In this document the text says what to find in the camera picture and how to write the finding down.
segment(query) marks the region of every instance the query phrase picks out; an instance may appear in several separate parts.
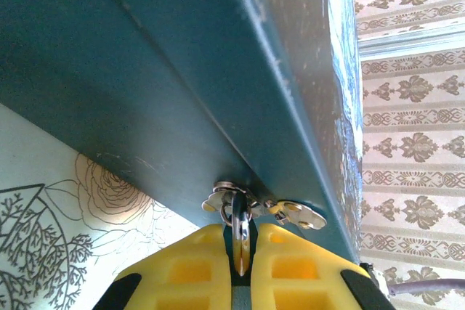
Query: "gray cable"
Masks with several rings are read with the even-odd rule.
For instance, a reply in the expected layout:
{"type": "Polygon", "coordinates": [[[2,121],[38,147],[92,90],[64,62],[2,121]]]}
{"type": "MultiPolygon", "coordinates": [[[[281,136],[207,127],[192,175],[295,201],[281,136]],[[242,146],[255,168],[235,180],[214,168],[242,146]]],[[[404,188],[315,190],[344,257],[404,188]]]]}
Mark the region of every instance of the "gray cable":
{"type": "Polygon", "coordinates": [[[463,279],[438,279],[389,285],[389,294],[427,292],[429,290],[465,290],[463,279]]]}

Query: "yellow plastic object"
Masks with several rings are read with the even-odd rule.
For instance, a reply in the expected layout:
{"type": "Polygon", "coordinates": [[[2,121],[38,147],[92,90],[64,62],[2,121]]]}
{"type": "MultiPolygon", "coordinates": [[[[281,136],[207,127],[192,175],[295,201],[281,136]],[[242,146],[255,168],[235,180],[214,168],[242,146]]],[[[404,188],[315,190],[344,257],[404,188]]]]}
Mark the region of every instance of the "yellow plastic object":
{"type": "Polygon", "coordinates": [[[221,224],[209,225],[142,259],[117,279],[142,280],[125,310],[230,310],[231,276],[221,224]]]}
{"type": "Polygon", "coordinates": [[[340,272],[355,265],[272,224],[259,229],[251,274],[253,310],[360,310],[340,272]]]}

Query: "ceiling molding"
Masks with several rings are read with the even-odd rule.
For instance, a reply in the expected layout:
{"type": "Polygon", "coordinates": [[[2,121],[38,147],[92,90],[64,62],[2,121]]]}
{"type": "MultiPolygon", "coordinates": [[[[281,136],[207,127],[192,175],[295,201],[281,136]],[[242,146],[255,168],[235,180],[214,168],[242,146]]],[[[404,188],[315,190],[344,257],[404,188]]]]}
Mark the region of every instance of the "ceiling molding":
{"type": "Polygon", "coordinates": [[[362,61],[465,47],[465,23],[358,41],[362,61]]]}

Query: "teal painted surface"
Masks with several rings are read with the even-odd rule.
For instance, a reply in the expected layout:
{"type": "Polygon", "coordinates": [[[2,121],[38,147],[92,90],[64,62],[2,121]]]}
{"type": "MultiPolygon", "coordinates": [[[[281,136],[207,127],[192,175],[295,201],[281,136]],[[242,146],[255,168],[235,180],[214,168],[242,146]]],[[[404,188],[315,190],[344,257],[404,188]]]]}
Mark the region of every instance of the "teal painted surface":
{"type": "Polygon", "coordinates": [[[300,234],[357,259],[266,0],[1,1],[0,102],[196,224],[219,218],[200,211],[212,183],[238,181],[309,203],[328,226],[300,234]]]}
{"type": "Polygon", "coordinates": [[[265,0],[325,164],[340,219],[359,250],[362,102],[352,0],[265,0]]]}

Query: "key ring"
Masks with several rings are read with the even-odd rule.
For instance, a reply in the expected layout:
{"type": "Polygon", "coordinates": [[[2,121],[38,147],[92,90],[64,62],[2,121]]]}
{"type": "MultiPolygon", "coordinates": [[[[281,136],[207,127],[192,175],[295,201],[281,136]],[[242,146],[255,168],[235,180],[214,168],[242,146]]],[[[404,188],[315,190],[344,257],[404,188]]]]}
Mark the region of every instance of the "key ring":
{"type": "Polygon", "coordinates": [[[247,197],[243,193],[236,192],[232,196],[232,215],[227,217],[227,203],[221,206],[223,221],[232,228],[232,258],[234,268],[240,276],[244,276],[250,266],[250,227],[252,218],[251,208],[247,203],[247,197]]]}

